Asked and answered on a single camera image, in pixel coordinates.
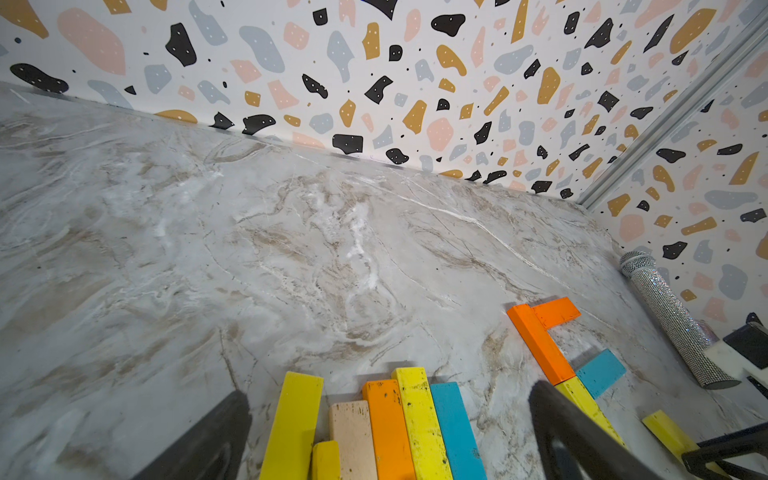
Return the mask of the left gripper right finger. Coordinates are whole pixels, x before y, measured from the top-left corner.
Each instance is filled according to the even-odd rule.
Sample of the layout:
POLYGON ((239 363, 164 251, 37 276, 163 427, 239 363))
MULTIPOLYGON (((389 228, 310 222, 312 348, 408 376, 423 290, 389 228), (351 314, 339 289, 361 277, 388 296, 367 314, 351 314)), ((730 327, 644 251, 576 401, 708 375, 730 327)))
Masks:
POLYGON ((528 403, 547 479, 656 479, 554 386, 536 382, 528 403))

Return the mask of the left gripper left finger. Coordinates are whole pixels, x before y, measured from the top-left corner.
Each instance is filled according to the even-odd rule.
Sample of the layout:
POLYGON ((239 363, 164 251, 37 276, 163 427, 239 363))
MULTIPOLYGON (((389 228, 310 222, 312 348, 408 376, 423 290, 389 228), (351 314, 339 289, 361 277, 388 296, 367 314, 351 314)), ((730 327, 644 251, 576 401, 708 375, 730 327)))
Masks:
POLYGON ((235 390, 134 479, 236 479, 251 423, 247 396, 235 390))

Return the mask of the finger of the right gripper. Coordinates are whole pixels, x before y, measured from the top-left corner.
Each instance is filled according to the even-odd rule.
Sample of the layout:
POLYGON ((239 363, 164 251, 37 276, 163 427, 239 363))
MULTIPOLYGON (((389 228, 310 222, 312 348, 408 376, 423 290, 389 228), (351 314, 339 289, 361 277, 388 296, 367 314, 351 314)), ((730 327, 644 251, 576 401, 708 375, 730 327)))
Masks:
POLYGON ((686 470, 699 479, 764 479, 767 475, 729 462, 758 453, 767 456, 767 423, 706 440, 681 456, 686 470))

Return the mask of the yellow-green block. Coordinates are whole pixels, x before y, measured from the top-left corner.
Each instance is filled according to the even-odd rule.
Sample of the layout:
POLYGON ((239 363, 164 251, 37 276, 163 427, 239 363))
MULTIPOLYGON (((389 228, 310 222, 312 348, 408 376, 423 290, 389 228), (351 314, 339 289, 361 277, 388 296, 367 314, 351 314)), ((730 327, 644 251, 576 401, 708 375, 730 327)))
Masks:
POLYGON ((618 435, 611 422, 604 415, 595 399, 591 396, 578 377, 574 376, 563 381, 557 384, 555 388, 603 429, 611 438, 626 448, 624 440, 618 435))

